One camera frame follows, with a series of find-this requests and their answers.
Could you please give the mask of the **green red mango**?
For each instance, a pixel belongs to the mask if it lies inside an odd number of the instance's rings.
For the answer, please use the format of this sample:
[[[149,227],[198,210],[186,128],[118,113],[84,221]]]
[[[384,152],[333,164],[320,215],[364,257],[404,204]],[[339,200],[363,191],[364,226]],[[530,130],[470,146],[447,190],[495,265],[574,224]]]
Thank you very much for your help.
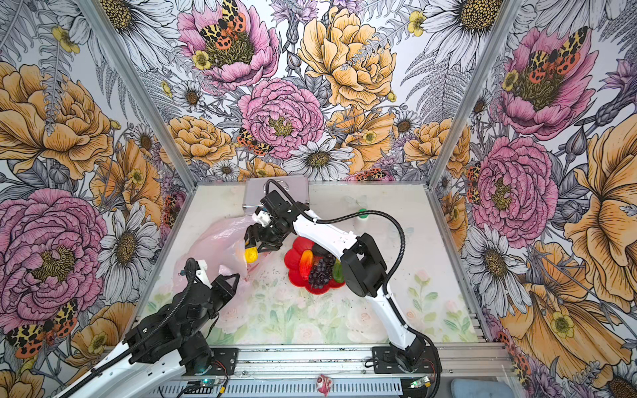
[[[333,281],[336,284],[343,284],[344,283],[344,276],[343,276],[343,266],[342,263],[337,260],[334,265],[333,265]]]

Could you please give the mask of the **red flower-shaped plate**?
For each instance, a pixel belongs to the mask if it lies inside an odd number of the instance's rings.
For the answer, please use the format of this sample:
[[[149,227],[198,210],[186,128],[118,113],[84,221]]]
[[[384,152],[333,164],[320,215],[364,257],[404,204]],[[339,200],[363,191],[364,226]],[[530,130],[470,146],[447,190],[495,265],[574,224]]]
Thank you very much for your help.
[[[315,242],[297,237],[284,257],[292,285],[312,295],[322,295],[345,286],[340,260]]]

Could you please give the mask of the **yellow lemon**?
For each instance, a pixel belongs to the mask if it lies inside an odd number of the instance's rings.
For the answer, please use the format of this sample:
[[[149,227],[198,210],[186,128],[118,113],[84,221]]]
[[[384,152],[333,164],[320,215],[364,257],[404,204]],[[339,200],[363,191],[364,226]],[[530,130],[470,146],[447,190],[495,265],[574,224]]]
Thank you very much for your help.
[[[245,249],[245,260],[247,264],[254,264],[259,260],[259,252],[256,247]]]

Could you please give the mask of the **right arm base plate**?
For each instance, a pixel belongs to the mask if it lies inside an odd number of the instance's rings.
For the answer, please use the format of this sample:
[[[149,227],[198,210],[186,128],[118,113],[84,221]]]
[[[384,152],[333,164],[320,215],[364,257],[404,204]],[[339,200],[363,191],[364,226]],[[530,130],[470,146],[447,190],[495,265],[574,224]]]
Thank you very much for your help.
[[[438,356],[431,347],[421,353],[405,352],[393,346],[372,347],[376,374],[435,374],[442,372]]]

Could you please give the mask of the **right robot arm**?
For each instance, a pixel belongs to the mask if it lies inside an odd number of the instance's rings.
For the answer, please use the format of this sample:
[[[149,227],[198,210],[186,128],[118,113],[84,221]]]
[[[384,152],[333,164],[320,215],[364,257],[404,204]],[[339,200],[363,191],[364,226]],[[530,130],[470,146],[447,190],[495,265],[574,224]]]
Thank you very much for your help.
[[[426,340],[411,329],[394,300],[389,280],[395,270],[388,269],[370,235],[356,235],[335,226],[357,216],[353,213],[336,219],[321,219],[312,210],[284,210],[277,216],[259,208],[251,216],[253,224],[245,233],[246,248],[254,248],[259,253],[277,251],[288,235],[295,234],[338,258],[345,285],[372,305],[386,329],[390,345],[396,350],[396,363],[401,370],[412,372],[426,351]]]

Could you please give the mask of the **dark grape bunch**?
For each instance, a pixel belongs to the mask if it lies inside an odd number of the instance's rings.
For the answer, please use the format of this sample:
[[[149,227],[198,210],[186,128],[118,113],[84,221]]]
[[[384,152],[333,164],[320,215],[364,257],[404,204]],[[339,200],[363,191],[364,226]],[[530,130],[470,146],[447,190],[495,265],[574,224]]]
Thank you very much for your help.
[[[325,288],[333,278],[335,263],[336,258],[330,254],[315,257],[309,275],[310,288],[313,290]]]

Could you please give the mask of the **orange carrot-like fruit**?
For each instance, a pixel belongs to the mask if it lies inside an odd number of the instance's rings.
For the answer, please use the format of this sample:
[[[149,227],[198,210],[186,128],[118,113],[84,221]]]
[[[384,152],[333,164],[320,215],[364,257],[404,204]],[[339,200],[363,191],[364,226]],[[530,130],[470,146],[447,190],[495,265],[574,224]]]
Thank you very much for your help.
[[[303,280],[308,280],[310,278],[310,273],[314,267],[315,263],[315,255],[312,250],[305,250],[299,262],[299,274],[303,278]]]

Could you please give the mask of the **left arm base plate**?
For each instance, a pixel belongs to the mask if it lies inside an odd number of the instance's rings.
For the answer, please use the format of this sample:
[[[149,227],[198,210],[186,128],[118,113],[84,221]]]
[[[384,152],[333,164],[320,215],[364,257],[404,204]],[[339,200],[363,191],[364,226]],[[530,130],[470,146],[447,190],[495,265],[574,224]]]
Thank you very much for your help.
[[[238,363],[238,348],[210,347],[205,376],[233,376]]]

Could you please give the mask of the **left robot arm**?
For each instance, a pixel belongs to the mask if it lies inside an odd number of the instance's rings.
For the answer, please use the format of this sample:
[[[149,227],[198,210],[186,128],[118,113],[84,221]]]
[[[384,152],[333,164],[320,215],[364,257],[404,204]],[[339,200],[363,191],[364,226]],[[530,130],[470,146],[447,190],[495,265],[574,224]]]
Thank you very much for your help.
[[[200,376],[218,366],[202,327],[235,296],[241,276],[211,283],[190,273],[186,288],[132,328],[111,353],[59,397],[136,397],[170,378]]]

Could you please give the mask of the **pink plastic bag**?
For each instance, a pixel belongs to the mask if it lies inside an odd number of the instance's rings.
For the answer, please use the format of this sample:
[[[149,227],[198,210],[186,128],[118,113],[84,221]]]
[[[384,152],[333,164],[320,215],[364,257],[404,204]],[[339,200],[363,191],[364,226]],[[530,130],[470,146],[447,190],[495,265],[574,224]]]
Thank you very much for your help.
[[[186,260],[193,258],[207,264],[206,275],[209,280],[214,280],[218,275],[240,275],[232,302],[246,301],[252,293],[252,283],[280,263],[279,252],[260,254],[255,262],[247,262],[244,236],[247,228],[253,224],[251,217],[224,218],[212,223],[187,253],[178,259],[174,266],[172,292],[176,294],[186,287],[187,280],[179,272],[186,265]]]

